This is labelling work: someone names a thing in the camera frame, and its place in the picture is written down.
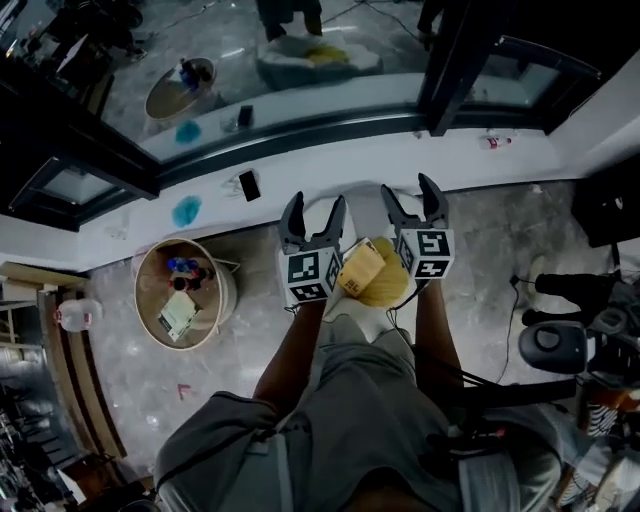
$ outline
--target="white bottle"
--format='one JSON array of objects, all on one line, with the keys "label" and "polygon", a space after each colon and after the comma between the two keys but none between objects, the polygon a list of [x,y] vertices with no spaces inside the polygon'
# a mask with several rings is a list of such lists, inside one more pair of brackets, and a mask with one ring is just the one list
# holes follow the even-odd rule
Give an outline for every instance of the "white bottle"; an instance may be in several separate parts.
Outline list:
[{"label": "white bottle", "polygon": [[65,300],[56,311],[56,320],[65,331],[89,329],[102,318],[102,305],[93,299]]},{"label": "white bottle", "polygon": [[480,137],[480,147],[482,149],[498,149],[511,144],[511,137]]}]

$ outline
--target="blue sticker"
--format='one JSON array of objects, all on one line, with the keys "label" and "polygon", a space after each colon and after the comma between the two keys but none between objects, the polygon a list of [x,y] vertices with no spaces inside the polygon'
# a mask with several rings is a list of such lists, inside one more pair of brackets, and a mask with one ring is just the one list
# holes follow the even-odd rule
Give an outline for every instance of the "blue sticker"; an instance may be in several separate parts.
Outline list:
[{"label": "blue sticker", "polygon": [[189,144],[202,134],[202,130],[195,121],[187,121],[176,129],[176,142],[178,144]]},{"label": "blue sticker", "polygon": [[202,199],[198,196],[187,196],[171,212],[173,223],[179,228],[191,224],[197,217],[202,206]]}]

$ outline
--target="white wall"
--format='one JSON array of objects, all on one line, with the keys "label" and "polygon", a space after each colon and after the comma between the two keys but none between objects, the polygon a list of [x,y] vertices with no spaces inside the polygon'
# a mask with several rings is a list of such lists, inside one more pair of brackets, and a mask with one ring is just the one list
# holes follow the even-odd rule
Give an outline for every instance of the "white wall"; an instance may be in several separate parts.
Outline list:
[{"label": "white wall", "polygon": [[[481,149],[484,130],[451,130],[444,137],[412,133],[325,144],[263,158],[218,171],[164,190],[154,201],[138,200],[95,219],[80,229],[79,270],[126,258],[176,233],[171,211],[185,196],[202,199],[191,226],[206,236],[280,218],[285,204],[302,190],[305,200],[358,183],[386,183],[419,193],[418,173],[443,190],[542,181],[568,177],[542,132],[527,130],[508,147]],[[228,180],[255,169],[262,197],[247,203],[232,197]]]},{"label": "white wall", "polygon": [[579,176],[635,154],[640,148],[640,52],[549,140],[566,172]]},{"label": "white wall", "polygon": [[78,268],[77,233],[0,215],[0,263]]}]

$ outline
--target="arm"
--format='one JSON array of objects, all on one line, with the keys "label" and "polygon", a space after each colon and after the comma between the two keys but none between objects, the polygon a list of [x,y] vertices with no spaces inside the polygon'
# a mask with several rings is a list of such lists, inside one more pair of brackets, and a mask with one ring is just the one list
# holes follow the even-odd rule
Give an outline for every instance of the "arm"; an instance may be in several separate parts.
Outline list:
[{"label": "arm", "polygon": [[458,359],[458,353],[449,330],[440,281],[432,281],[418,295],[416,348],[418,349],[416,351],[416,380],[420,391],[433,397],[434,393],[442,390],[443,386],[463,386],[459,377],[447,372],[430,359],[433,357],[461,369],[460,359]]},{"label": "arm", "polygon": [[325,305],[322,300],[300,307],[253,393],[271,404],[279,419],[293,411],[307,386]]}]

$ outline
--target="small bottle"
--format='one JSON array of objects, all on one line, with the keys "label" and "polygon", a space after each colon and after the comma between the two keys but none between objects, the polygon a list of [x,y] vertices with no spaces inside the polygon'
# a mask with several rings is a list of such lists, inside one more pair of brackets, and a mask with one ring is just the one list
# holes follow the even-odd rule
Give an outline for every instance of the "small bottle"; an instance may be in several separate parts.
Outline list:
[{"label": "small bottle", "polygon": [[209,279],[213,279],[215,273],[210,268],[194,268],[191,271],[193,277],[198,279],[199,281],[207,281]]},{"label": "small bottle", "polygon": [[193,68],[193,64],[183,57],[180,59],[180,66],[182,67],[180,70],[180,78],[182,79],[182,82],[189,88],[189,90],[197,91],[200,84],[200,76]]},{"label": "small bottle", "polygon": [[65,300],[56,311],[55,319],[68,332],[88,330],[102,318],[102,305],[93,299]]},{"label": "small bottle", "polygon": [[498,149],[511,144],[511,137],[480,137],[480,147],[482,149]]},{"label": "small bottle", "polygon": [[198,279],[176,277],[173,281],[169,281],[169,286],[179,292],[188,292],[189,290],[195,291],[200,289],[200,281]]}]

